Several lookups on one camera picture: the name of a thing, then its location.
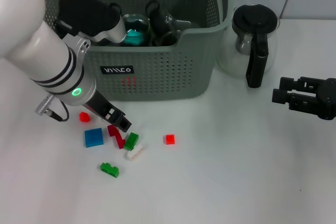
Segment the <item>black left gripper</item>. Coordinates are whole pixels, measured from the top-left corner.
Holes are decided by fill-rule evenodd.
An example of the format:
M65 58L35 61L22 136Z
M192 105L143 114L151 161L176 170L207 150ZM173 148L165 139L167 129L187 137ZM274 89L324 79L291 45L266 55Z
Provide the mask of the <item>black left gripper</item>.
M125 113L112 105L99 91L96 91L83 106L122 132L127 132L132 125Z

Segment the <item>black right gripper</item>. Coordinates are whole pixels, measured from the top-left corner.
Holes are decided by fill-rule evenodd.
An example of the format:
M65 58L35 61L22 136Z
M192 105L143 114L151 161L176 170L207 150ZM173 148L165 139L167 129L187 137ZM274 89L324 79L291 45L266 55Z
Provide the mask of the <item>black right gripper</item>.
M308 95L287 92L292 90L315 93L319 101ZM294 80L281 77L279 89L273 90L272 102L288 103L290 110L317 115L324 120L333 120L335 118L335 78L322 80L301 77Z

